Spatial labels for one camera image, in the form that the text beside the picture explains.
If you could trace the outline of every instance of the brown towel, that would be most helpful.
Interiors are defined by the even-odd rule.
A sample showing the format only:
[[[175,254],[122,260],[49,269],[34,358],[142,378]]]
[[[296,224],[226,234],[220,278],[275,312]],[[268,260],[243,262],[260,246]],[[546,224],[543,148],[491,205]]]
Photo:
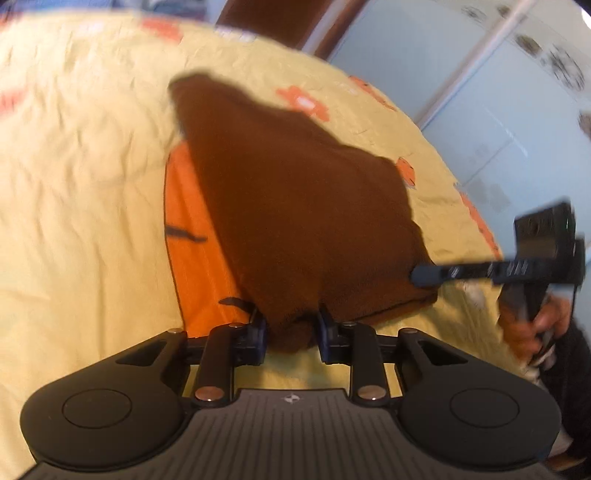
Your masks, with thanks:
[[[339,322],[375,323],[437,299],[408,279],[430,259],[391,160],[203,74],[170,91],[220,244],[272,347],[305,348],[320,303]]]

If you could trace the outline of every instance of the white pole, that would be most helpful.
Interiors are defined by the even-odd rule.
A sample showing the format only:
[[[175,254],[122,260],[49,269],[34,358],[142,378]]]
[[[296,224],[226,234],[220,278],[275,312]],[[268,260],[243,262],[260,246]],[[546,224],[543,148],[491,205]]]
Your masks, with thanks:
[[[501,45],[504,39],[515,29],[523,17],[535,5],[537,0],[519,0],[511,8],[509,15],[500,20],[496,26],[476,44],[466,60],[448,78],[433,98],[417,115],[415,123],[421,130],[427,128],[431,120],[441,111],[453,96],[470,80],[485,61]]]

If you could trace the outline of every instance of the dark clothing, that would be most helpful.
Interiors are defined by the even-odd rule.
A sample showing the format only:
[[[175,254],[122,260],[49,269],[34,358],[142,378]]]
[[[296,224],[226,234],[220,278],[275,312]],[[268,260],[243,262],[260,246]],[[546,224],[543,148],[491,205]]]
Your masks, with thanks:
[[[206,75],[170,90],[220,245],[271,347],[307,348],[302,320],[320,304],[338,322],[375,324],[437,300],[410,281],[431,261],[394,162]]]
[[[573,439],[567,453],[591,456],[591,351],[574,320],[556,341],[556,363],[541,369],[540,378],[558,402],[562,425]]]

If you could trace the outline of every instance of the yellow bedspread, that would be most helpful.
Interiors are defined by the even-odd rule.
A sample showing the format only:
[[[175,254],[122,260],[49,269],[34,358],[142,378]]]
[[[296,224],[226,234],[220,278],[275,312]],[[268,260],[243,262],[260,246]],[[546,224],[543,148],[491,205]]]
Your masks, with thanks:
[[[0,479],[33,463],[18,417],[34,390],[181,325],[163,222],[165,163],[181,141],[167,94],[175,75],[207,70],[391,158],[433,260],[492,256],[406,115],[359,79],[271,41],[172,19],[58,13],[0,26],[0,69]],[[381,333],[414,326],[515,368],[499,343],[496,292],[484,285],[479,299],[465,288],[443,287],[433,307]],[[322,365],[316,351],[269,354],[237,382],[345,387],[348,369]]]

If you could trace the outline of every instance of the wall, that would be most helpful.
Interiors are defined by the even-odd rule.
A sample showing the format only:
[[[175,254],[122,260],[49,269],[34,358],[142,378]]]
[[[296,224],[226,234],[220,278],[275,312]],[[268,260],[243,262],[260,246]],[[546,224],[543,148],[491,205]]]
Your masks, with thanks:
[[[217,22],[222,13],[226,0],[206,0],[207,3],[207,21],[210,23]]]
[[[372,0],[330,62],[375,85],[414,117],[491,23],[468,21],[460,2],[455,9],[448,4]]]
[[[375,0],[332,63],[375,84],[415,117],[500,18],[501,3],[510,4]],[[483,16],[468,18],[465,6]],[[531,46],[524,51],[519,35],[534,39],[539,51]],[[566,74],[553,56],[570,63]],[[538,0],[424,130],[507,254],[515,251],[514,217],[560,197],[571,198],[578,230],[591,239],[591,140],[579,128],[586,110],[591,110],[591,30],[572,0]],[[591,280],[577,309],[591,332],[587,293]]]
[[[541,51],[526,53],[518,35]],[[551,54],[559,51],[577,64],[567,72],[574,80],[552,69]],[[591,30],[571,0],[539,0],[425,129],[506,253],[514,252],[513,218],[560,197],[571,199],[577,229],[591,239],[591,140],[579,128],[590,106]],[[589,333],[590,293],[588,280],[577,317]]]

